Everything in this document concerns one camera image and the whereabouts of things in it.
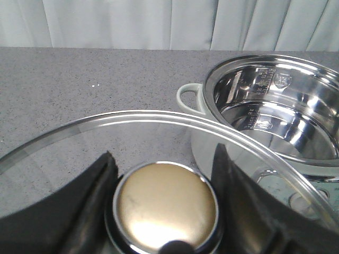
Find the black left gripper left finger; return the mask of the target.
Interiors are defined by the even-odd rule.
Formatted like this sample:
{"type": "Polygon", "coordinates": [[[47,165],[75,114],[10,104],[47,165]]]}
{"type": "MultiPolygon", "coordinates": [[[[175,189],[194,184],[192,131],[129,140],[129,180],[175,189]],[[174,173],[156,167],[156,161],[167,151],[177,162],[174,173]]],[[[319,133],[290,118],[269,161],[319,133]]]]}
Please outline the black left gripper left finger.
{"type": "Polygon", "coordinates": [[[118,177],[106,152],[67,185],[1,219],[1,253],[98,253],[104,207],[118,177]]]}

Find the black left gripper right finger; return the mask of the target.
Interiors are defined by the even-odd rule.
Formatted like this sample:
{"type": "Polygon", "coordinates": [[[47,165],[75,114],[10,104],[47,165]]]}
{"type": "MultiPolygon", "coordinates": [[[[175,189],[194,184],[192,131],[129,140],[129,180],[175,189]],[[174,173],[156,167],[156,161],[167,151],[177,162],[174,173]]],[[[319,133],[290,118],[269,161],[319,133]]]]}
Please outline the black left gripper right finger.
{"type": "Polygon", "coordinates": [[[338,234],[287,208],[217,144],[211,183],[224,221],[220,253],[338,253],[338,234]]]}

